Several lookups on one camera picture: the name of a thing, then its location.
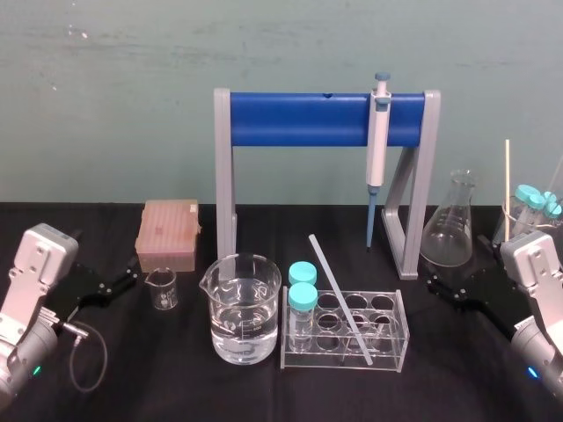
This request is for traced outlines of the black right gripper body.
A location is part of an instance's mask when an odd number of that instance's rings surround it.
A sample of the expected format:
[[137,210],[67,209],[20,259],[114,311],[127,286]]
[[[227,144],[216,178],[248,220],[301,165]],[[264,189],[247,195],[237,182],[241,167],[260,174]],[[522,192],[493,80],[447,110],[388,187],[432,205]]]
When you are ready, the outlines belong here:
[[479,269],[462,283],[460,305],[481,312],[506,338],[531,316],[524,293],[498,266]]

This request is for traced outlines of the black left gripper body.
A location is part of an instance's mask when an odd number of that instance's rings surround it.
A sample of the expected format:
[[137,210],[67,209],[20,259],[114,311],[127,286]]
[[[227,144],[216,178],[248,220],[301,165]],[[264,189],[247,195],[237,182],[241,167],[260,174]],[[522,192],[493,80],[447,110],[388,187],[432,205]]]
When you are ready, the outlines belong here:
[[50,291],[45,308],[53,311],[60,321],[69,322],[83,308],[108,306],[111,293],[108,282],[98,273],[75,263]]

